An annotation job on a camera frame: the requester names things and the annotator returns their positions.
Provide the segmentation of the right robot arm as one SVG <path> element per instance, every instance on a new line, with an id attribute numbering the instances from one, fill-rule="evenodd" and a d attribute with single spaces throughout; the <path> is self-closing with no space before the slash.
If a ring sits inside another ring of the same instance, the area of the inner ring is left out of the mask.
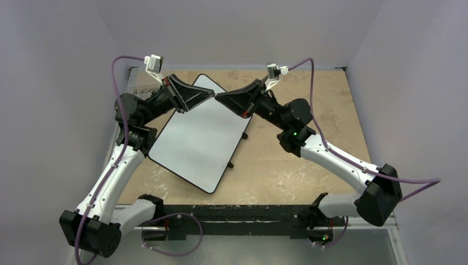
<path id="1" fill-rule="evenodd" d="M 244 88 L 219 93 L 215 99 L 242 118 L 257 115 L 270 122 L 281 130 L 276 137 L 284 151 L 318 164 L 354 189 L 349 194 L 320 194 L 310 206 L 310 218 L 315 224 L 322 225 L 338 216 L 357 216 L 380 227 L 402 200 L 395 168 L 362 161 L 308 126 L 313 115 L 306 99 L 280 104 L 258 79 Z"/>

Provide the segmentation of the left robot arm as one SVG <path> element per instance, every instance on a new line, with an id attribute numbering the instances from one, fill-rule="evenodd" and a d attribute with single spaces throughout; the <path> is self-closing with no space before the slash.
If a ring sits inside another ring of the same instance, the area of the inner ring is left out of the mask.
<path id="1" fill-rule="evenodd" d="M 59 223 L 68 244 L 75 249 L 78 264 L 81 252 L 93 257 L 110 257 L 124 235 L 137 226 L 161 224 L 166 219 L 163 199 L 143 194 L 120 213 L 116 204 L 129 179 L 148 156 L 156 141 L 157 129 L 147 123 L 175 110 L 186 113 L 215 96 L 209 88 L 187 84 L 175 74 L 162 80 L 158 90 L 142 99 L 131 93 L 118 95 L 115 120 L 120 126 L 113 153 L 97 183 L 73 211 L 65 210 Z"/>

